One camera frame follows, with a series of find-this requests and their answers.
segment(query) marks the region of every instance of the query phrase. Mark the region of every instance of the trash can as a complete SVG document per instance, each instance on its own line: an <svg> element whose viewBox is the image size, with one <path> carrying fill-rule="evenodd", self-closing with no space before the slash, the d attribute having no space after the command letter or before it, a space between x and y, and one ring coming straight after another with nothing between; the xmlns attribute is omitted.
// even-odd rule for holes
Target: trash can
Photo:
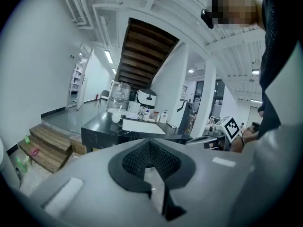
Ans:
<svg viewBox="0 0 303 227"><path fill-rule="evenodd" d="M19 189L20 179L15 171L15 168L10 161L10 158L4 149L0 138L0 172L9 187Z"/></svg>

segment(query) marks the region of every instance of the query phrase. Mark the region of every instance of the black table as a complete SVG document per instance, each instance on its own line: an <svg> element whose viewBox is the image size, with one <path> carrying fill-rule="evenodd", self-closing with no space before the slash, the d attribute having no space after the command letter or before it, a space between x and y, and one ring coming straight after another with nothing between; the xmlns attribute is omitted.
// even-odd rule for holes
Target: black table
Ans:
<svg viewBox="0 0 303 227"><path fill-rule="evenodd" d="M156 123L166 134L141 133L135 131L124 131L122 129L123 118L119 123L112 121L112 113L102 112L81 127L82 144L86 146L87 152L92 148L108 148L131 140L145 138L160 138L180 144L192 138L178 128L171 128L168 124Z"/></svg>

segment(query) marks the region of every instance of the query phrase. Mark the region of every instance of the stair step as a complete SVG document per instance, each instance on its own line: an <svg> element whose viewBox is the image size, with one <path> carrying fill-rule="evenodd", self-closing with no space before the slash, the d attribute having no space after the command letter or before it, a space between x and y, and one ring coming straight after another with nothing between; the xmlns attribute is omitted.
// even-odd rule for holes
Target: stair step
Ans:
<svg viewBox="0 0 303 227"><path fill-rule="evenodd" d="M38 141L43 142L45 145L63 154L67 154L71 147L68 136L47 127L46 125L39 124L29 131Z"/></svg>
<svg viewBox="0 0 303 227"><path fill-rule="evenodd" d="M48 151L50 148L41 142L38 142L33 137L30 137L31 142L29 144L25 143L25 140L18 142L19 147L27 154L31 159L33 159L37 164L39 164L44 169L55 173L57 172L68 160L69 156L61 154L60 152L54 152L53 149ZM32 148L38 147L39 152L36 156L31 156L30 151Z"/></svg>

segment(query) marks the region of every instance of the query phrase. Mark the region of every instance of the white ceiling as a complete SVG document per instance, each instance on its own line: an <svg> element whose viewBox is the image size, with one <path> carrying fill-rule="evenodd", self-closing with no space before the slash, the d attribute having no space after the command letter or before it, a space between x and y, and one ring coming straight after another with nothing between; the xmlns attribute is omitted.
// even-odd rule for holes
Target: white ceiling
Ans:
<svg viewBox="0 0 303 227"><path fill-rule="evenodd" d="M77 22L80 13L73 0L68 0ZM78 25L90 40L91 47L109 49L118 66L125 30L127 10L135 9L156 14L171 23L180 34L179 39L191 37L199 47L190 47L186 78L203 79L205 60L215 56L221 63L218 75L229 87L231 93L242 100L261 100L258 77L251 75L252 69L259 69L265 50L264 34L257 26L243 29L209 29L200 18L201 9L208 0L86 0L92 25Z"/></svg>

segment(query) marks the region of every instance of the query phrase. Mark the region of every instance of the white column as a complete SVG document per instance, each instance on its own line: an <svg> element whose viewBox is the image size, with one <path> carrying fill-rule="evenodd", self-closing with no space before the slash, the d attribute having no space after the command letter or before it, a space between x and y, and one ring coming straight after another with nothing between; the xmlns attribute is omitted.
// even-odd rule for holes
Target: white column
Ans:
<svg viewBox="0 0 303 227"><path fill-rule="evenodd" d="M193 138L202 136L203 131L205 129L208 116L212 108L215 82L216 82L215 59L210 59L206 62L205 79L204 79L204 86L201 95L199 111L196 117L194 127L190 133L190 136Z"/></svg>

